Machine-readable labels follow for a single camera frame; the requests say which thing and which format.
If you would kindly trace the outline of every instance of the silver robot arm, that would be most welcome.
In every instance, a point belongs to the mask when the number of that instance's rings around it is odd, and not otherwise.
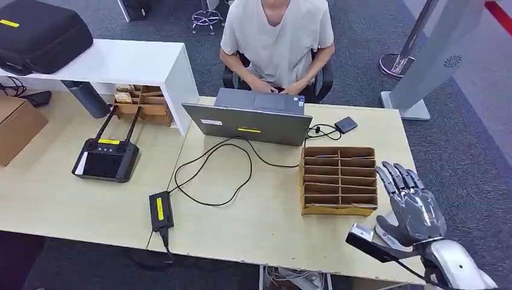
[[[466,249],[452,240],[436,240],[426,249],[429,261],[435,264],[438,274],[428,279],[435,282],[444,280],[455,289],[493,289],[498,286],[484,271],[476,266],[475,261]],[[441,289],[433,285],[426,285],[426,290]]]
[[[374,243],[371,240],[373,232],[360,225],[354,225],[346,242],[383,263],[398,263],[427,282],[427,290],[497,288],[493,279],[478,268],[461,244],[445,238],[444,216],[434,195],[425,188],[418,175],[397,163],[391,165],[384,161],[382,165],[384,169],[376,166],[376,171],[389,194],[398,225],[388,222],[383,216],[377,216],[377,223],[386,234],[402,246],[411,247],[412,251],[400,251]],[[424,275],[400,261],[413,256],[421,257]]]

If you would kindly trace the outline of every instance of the laptop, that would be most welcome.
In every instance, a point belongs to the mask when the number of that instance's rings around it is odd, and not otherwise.
[[[205,135],[301,146],[313,117],[304,97],[221,88],[214,106],[183,103]]]

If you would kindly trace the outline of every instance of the cardboard compartment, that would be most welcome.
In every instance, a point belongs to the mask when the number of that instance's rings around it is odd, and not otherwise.
[[[299,168],[302,214],[369,216],[377,209],[375,152],[369,147],[306,147]]]
[[[342,176],[355,176],[355,177],[373,177],[375,178],[374,168],[359,168],[359,167],[343,167],[340,168]]]
[[[376,178],[341,176],[340,185],[377,187]]]
[[[313,158],[339,158],[339,150],[336,147],[308,147],[309,149],[304,152],[304,157]]]
[[[315,157],[305,157],[304,165],[307,166],[331,166],[331,167],[339,167],[340,165],[339,158],[315,158]]]
[[[366,158],[341,158],[340,167],[375,168],[375,159]]]
[[[329,166],[304,166],[304,174],[339,176],[340,168]]]
[[[370,147],[335,147],[339,150],[340,158],[375,159],[375,150]]]
[[[139,117],[152,123],[171,126],[172,114],[165,102],[163,93],[157,86],[134,86],[135,91],[130,92],[132,103],[119,103],[116,115],[119,118],[133,118],[138,107],[142,107]]]
[[[304,175],[304,183],[321,183],[321,184],[340,184],[340,177],[328,175]]]

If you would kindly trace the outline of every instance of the wooden desk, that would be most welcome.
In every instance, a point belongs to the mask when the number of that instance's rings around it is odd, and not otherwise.
[[[0,167],[0,230],[145,248],[151,232],[148,195],[167,186],[185,137],[178,129],[140,120],[132,142],[141,153],[128,183],[80,179],[71,169],[104,119],[92,118],[69,93],[54,93],[41,111],[50,122]],[[129,123],[114,117],[103,136],[123,140]]]
[[[213,104],[214,100],[202,97],[200,103]],[[333,124],[350,116],[359,125],[339,141],[318,138],[308,141],[307,145],[371,146],[375,148],[378,163],[388,160],[415,168],[396,110],[306,105],[306,114],[314,117],[312,124]],[[201,155],[223,139],[206,137],[192,124],[178,165]],[[233,143],[250,150],[245,141],[234,140]],[[299,161],[300,147],[258,142],[254,146],[269,162],[297,164]],[[253,153],[251,156],[254,165],[252,179],[236,200],[224,207],[206,207],[193,203],[180,192],[172,193],[175,226],[169,231],[171,252],[359,277],[363,279],[356,279],[354,285],[366,290],[400,283],[423,283],[400,266],[380,263],[345,243],[353,223],[373,227],[378,214],[387,214],[391,210],[388,195],[380,181],[379,209],[370,217],[301,216],[298,169],[270,167]],[[179,180],[186,180],[199,166],[200,163],[182,169]],[[247,178],[248,173],[249,162],[245,154],[224,147],[184,188],[201,201],[223,202]],[[164,251],[157,234],[152,236],[149,249]],[[405,260],[405,263],[420,273],[424,271],[419,258]]]

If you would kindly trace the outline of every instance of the white desk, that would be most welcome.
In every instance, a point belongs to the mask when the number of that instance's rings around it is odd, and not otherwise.
[[[0,76],[14,75],[0,69]],[[26,78],[159,86],[182,135],[191,120],[181,103],[199,99],[184,43],[95,39],[58,72]]]

